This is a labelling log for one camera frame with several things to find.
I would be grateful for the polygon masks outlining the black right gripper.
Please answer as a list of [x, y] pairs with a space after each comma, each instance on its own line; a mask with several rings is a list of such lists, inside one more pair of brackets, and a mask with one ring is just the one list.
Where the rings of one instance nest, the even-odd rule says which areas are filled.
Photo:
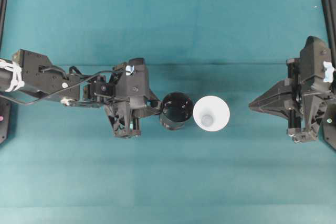
[[[286, 62], [291, 84], [277, 82], [248, 107], [288, 119], [287, 134], [295, 143], [316, 141], [327, 101], [333, 99], [332, 83], [323, 82], [324, 61], [332, 62], [331, 49], [320, 38], [309, 36], [300, 57]], [[286, 109], [291, 94], [295, 107]]]

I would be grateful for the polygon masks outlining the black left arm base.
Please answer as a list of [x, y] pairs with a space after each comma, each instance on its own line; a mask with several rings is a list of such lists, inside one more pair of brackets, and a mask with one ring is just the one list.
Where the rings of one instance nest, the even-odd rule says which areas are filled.
[[10, 122], [11, 103], [1, 98], [1, 121], [0, 121], [0, 143], [2, 144], [8, 137]]

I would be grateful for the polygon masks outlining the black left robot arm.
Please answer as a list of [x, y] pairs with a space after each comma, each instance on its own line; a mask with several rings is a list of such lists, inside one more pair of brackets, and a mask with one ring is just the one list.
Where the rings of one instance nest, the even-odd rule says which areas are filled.
[[120, 138], [139, 136], [140, 119], [161, 112], [143, 58], [89, 75], [75, 66], [65, 71], [46, 55], [20, 49], [11, 60], [1, 59], [1, 99], [21, 105], [47, 100], [69, 107], [103, 108]]

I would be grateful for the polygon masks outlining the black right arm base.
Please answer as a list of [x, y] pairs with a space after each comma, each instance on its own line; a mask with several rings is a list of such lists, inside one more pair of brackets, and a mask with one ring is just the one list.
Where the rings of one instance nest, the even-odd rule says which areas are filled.
[[321, 123], [321, 141], [335, 152], [335, 102], [328, 102]]

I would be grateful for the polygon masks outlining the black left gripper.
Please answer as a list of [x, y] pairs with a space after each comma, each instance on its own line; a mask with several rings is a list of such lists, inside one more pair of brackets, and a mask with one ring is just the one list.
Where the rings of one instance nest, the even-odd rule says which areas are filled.
[[113, 70], [112, 100], [104, 110], [115, 137], [138, 136], [141, 134], [139, 119], [161, 114], [161, 101], [155, 100], [150, 89], [149, 72], [144, 62], [124, 62]]

